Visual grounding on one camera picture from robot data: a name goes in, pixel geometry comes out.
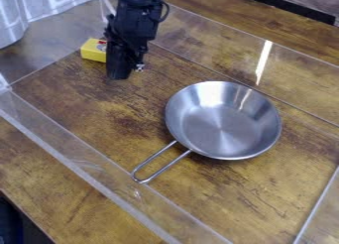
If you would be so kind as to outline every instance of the frying pan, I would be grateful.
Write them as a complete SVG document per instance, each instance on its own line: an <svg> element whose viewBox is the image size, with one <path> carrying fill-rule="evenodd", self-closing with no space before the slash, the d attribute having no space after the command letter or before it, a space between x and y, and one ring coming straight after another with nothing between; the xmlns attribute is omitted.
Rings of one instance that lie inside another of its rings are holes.
<svg viewBox="0 0 339 244"><path fill-rule="evenodd" d="M166 124L176 140L134 169L139 183L148 183L192 152L227 161L258 156L271 148L282 129L266 97L226 81L200 82L176 92L166 106ZM139 179L136 172L178 142L188 151L147 179Z"/></svg>

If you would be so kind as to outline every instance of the yellow sponge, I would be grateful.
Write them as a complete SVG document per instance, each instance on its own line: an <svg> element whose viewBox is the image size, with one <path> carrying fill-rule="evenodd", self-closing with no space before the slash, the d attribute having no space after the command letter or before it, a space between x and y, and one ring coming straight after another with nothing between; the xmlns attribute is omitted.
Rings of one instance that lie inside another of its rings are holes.
<svg viewBox="0 0 339 244"><path fill-rule="evenodd" d="M82 57L88 60L106 62L107 41L88 39L82 46Z"/></svg>

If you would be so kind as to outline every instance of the clear acrylic sheet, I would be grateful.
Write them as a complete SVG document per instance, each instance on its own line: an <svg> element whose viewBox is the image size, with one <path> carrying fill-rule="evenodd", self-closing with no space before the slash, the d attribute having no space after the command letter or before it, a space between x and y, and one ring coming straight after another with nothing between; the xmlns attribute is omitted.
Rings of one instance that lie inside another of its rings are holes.
<svg viewBox="0 0 339 244"><path fill-rule="evenodd" d="M310 95L311 99L309 100L311 103L305 104L305 98L294 97L295 92L299 93L302 88L297 87L298 84L295 87L286 88L279 81L279 76L286 74L281 73L281 69L285 68L285 71L289 71L291 68L289 64L294 63L294 66L295 64L298 66L294 71L302 77L301 83L313 82L302 75L306 68L315 73L326 73L335 81L338 78L334 75L338 74L338 66L318 61L174 6L171 7L168 20L160 26L159 37L154 44L208 69L230 74L230 78L235 81L255 87L273 98L282 99L302 108L303 111L315 113L318 118L335 123L335 115L326 109L323 111L323 109L315 108L319 103L323 103L329 90L322 91L322 98ZM11 90L8 84L3 88L2 90L0 86L0 115L3 118L168 243L230 243L229 239L235 239L235 236L230 237L226 233L218 233L215 227L208 226L210 224L204 220L198 219L202 215L196 217L196 215L188 213L155 188L135 183L130 173L114 162L114 159L108 159L102 152L44 115ZM331 102L327 102L330 105L325 108L331 107L331 104L337 102L335 100L338 98L331 98ZM283 119L289 122L293 116L283 111L283 108L279 110ZM326 137L334 154L338 153L335 149L338 148L338 137L335 135L327 137L326 134L322 134L322 136ZM330 207L326 215L338 215L335 205L327 206L327 202L338 203L335 202L338 196L334 195L337 194L335 186L338 188L337 176L317 203L295 243L305 243L301 242L303 240L318 241L317 236L322 235L325 237L337 236L338 228L329 227L322 230L318 223L318 218L321 218L321 222L323 222L322 218L326 222L327 220L330 220L329 222L335 220L335 216L333 219L327 216L323 217L323 207L326 209Z"/></svg>

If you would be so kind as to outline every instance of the wooden table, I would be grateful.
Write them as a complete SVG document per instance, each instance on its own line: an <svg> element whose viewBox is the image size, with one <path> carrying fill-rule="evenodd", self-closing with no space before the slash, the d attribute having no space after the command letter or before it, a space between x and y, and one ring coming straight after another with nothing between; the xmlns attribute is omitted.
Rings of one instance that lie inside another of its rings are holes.
<svg viewBox="0 0 339 244"><path fill-rule="evenodd" d="M211 1L211 7L219 1ZM172 2L184 6L183 0ZM221 20L222 13L215 10L207 5L202 8L204 15ZM322 30L323 25L315 23L314 28L317 25ZM196 64L152 46L148 70L128 81L107 81L103 64L82 60L80 54L74 53L14 85L19 95L128 171L171 141L163 107L182 87L207 79L237 80L255 86L247 70L253 64L237 66L242 53L233 56L234 62L223 61L221 52L204 45L206 28L198 29L196 34L190 35L188 44L180 46L179 54L190 53L198 45L206 47L214 61L191 54ZM249 40L239 39L241 35L229 30L223 36L227 38L230 34L235 42ZM295 40L297 47L311 52L315 47L306 47L302 41ZM287 39L286 44L293 44L293 39ZM237 45L226 48L225 55L237 48ZM259 52L251 49L249 47L247 55L254 58ZM337 51L326 49L323 58L335 60ZM265 76L257 87L274 97L271 101L282 114L283 133L275 147L258 159L245 162L215 162L192 155L150 184L235 243L293 241L338 164L338 76L333 67L319 69L318 62L309 58L295 56L295 61L283 50L277 53L278 60L287 66L285 71L295 72L295 79L279 74L278 63L269 70L279 75ZM307 67L322 76L314 77ZM327 110L318 101L305 99L305 91L313 92ZM2 120L0 125L2 189L58 243L162 242L10 124ZM182 148L174 150L162 159L170 160L182 151Z"/></svg>

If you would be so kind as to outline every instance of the wire handle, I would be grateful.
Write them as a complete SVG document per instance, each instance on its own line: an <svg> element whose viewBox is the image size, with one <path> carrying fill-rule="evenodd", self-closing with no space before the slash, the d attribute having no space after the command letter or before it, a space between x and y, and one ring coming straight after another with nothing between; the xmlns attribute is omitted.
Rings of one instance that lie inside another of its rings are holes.
<svg viewBox="0 0 339 244"><path fill-rule="evenodd" d="M143 169L143 167L155 160L155 158L158 158L175 144L178 143L178 141L171 142L158 153L155 153L132 171L131 176L132 179L138 182L138 183L150 183L168 168L171 168L183 158L187 157L187 155L192 152L191 150L188 150L187 152L184 152L168 165L166 165L158 172L155 172L147 179L139 179L135 175L136 172Z"/></svg>

